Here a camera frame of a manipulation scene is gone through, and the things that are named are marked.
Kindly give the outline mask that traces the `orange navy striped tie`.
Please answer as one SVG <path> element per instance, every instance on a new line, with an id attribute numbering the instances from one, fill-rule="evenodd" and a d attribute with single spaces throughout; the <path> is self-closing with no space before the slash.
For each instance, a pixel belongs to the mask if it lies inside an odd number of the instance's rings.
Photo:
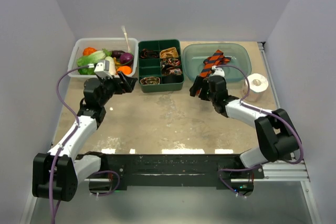
<path id="1" fill-rule="evenodd" d="M 226 57 L 222 51 L 216 50 L 212 56 L 203 61 L 204 67 L 199 75 L 207 78 L 212 73 L 213 66 L 225 65 L 229 62 L 231 62 L 231 57 Z"/>

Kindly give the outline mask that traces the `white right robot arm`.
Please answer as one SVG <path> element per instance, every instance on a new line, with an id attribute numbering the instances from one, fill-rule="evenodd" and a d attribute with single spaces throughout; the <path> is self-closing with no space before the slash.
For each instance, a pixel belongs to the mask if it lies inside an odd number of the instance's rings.
<path id="1" fill-rule="evenodd" d="M 237 177 L 246 178 L 254 167 L 284 160 L 296 150 L 303 154 L 302 143 L 285 110 L 263 110 L 229 95 L 224 77 L 197 76 L 190 88 L 190 96 L 210 101 L 218 114 L 239 120 L 256 130 L 258 147 L 240 154 L 240 162 L 234 165 Z"/>

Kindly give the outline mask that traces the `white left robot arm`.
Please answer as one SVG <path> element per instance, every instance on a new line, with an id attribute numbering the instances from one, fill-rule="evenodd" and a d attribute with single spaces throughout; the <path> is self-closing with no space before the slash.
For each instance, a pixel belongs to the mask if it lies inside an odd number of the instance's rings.
<path id="1" fill-rule="evenodd" d="M 103 178 L 109 165 L 98 155 L 76 157 L 84 143 L 99 128 L 105 104 L 115 94 L 131 93 L 137 79 L 122 72 L 116 76 L 91 78 L 83 84 L 83 98 L 75 121 L 58 145 L 46 154 L 38 153 L 33 160 L 32 193 L 37 198 L 61 201 L 73 199 L 78 185 L 91 174 Z"/>

